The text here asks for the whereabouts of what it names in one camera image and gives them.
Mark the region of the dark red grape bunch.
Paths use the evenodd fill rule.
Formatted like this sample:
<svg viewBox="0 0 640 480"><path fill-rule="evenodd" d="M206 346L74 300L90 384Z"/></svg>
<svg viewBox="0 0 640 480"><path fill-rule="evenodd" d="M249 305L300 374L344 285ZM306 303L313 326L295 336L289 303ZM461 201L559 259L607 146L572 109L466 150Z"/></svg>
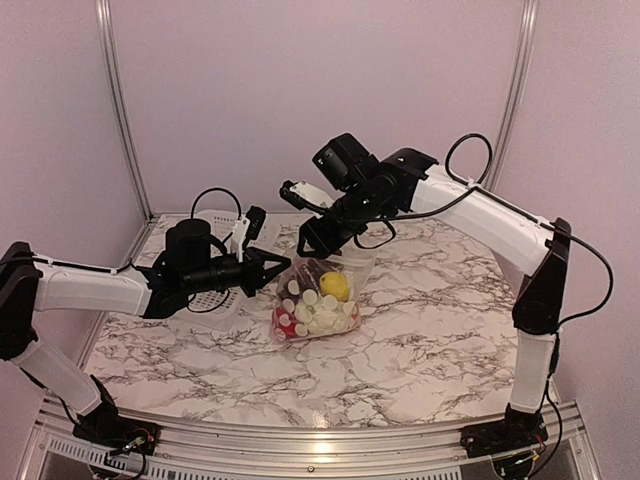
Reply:
<svg viewBox="0 0 640 480"><path fill-rule="evenodd" d="M285 276L284 291L294 299L299 299L306 290L321 293L320 279L331 270L329 265L314 258L298 258L294 260Z"/></svg>

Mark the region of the red bell pepper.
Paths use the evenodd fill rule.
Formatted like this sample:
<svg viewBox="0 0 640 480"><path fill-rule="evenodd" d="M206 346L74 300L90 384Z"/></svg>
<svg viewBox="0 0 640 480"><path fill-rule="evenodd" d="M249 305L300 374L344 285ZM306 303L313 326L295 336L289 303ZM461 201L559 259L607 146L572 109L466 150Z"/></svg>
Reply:
<svg viewBox="0 0 640 480"><path fill-rule="evenodd" d="M284 308L276 307L271 318L272 334L276 340L285 341L296 337L296 322Z"/></svg>

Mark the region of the yellow banana piece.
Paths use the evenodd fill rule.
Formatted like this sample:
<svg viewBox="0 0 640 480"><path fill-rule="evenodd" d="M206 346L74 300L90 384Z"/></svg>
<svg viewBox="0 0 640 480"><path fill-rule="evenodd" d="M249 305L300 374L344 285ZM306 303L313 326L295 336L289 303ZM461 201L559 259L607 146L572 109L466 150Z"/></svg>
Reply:
<svg viewBox="0 0 640 480"><path fill-rule="evenodd" d="M346 302L350 297L350 286L347 277L336 271L324 273L319 280L320 289L324 296L331 295L339 302Z"/></svg>

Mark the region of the clear zip top bag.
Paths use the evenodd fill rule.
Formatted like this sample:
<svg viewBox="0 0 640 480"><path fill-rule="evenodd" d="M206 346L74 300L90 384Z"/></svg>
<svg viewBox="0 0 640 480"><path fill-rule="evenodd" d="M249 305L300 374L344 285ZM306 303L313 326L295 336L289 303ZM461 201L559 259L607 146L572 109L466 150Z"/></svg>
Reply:
<svg viewBox="0 0 640 480"><path fill-rule="evenodd" d="M295 257L279 277L272 338L290 343L360 328L359 297L374 263L371 254L347 250L326 259Z"/></svg>

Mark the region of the white cauliflower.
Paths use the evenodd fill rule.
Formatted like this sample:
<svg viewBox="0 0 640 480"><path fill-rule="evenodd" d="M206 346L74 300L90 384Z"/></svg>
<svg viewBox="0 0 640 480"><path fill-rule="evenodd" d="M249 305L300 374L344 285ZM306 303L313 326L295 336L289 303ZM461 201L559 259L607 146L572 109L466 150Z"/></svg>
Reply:
<svg viewBox="0 0 640 480"><path fill-rule="evenodd" d="M361 324L358 305L354 301L339 302L328 295L313 305L299 301L294 308L296 336L315 338L349 332Z"/></svg>

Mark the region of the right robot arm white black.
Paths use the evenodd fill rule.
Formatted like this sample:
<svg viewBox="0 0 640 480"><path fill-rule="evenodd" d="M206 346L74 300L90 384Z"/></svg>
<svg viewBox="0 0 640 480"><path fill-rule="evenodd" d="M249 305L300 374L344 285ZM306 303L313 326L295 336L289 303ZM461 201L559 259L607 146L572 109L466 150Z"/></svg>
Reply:
<svg viewBox="0 0 640 480"><path fill-rule="evenodd" d="M374 222L436 218L514 265L523 283L512 309L517 330L515 379L495 438L515 448L539 421L557 344L568 266L570 227L554 226L482 188L454 178L433 157L402 148L379 161L362 148L325 146L314 164L341 192L332 199L305 182L288 182L283 198L313 217L299 230L297 252L324 259Z"/></svg>

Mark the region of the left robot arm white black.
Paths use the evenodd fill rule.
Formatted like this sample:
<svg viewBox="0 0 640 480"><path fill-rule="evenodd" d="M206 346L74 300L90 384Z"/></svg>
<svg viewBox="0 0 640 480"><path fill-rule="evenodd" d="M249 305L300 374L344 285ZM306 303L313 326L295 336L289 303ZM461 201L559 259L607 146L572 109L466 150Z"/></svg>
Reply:
<svg viewBox="0 0 640 480"><path fill-rule="evenodd" d="M254 296L290 266L288 258L249 247L174 266L158 258L153 267L106 269L40 258L25 242L14 243L1 259L1 358L49 389L106 445L125 438L126 423L113 413L108 395L56 347L39 338L36 312L87 310L118 312L162 320L188 307L191 297L238 288Z"/></svg>

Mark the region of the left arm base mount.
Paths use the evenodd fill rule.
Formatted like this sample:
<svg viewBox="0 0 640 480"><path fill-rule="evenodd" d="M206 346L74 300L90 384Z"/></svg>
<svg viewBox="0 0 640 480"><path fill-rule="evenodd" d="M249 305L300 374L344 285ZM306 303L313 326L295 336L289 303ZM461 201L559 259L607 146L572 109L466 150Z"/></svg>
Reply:
<svg viewBox="0 0 640 480"><path fill-rule="evenodd" d="M118 452L124 452L127 445L141 438L142 444L130 449L152 455L159 431L155 423L121 416L113 403L103 400L87 415L77 415L73 435Z"/></svg>

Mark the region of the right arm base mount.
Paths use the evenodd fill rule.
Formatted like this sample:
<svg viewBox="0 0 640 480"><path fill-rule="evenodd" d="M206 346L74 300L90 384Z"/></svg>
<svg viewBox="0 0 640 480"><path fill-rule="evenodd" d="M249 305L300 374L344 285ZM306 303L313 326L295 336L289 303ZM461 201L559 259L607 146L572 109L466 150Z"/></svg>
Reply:
<svg viewBox="0 0 640 480"><path fill-rule="evenodd" d="M547 440L540 410L524 413L508 404L502 419L463 427L460 445L469 458L478 458L542 445Z"/></svg>

